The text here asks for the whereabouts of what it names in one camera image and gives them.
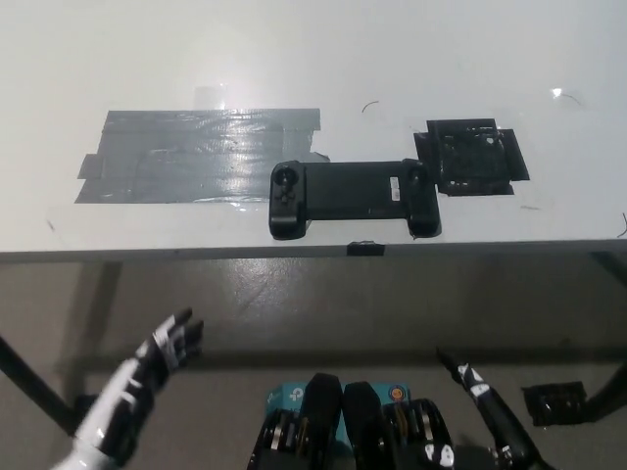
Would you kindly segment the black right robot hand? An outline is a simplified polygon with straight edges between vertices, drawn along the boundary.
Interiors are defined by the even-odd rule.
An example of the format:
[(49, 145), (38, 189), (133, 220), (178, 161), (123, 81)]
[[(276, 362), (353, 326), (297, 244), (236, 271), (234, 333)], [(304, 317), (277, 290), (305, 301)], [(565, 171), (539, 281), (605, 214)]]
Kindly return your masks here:
[(441, 349), (439, 361), (471, 397), (494, 438), (495, 469), (551, 469), (518, 418), (503, 400), (468, 363), (455, 359)]

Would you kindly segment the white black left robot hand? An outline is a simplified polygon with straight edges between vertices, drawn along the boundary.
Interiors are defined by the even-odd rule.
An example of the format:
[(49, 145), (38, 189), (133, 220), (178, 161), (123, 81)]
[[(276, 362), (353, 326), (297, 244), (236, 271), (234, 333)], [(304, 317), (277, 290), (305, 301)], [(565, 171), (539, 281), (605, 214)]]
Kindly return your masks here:
[(170, 376), (199, 355), (204, 322), (188, 307), (169, 316), (123, 361), (72, 436), (56, 469), (122, 469)]

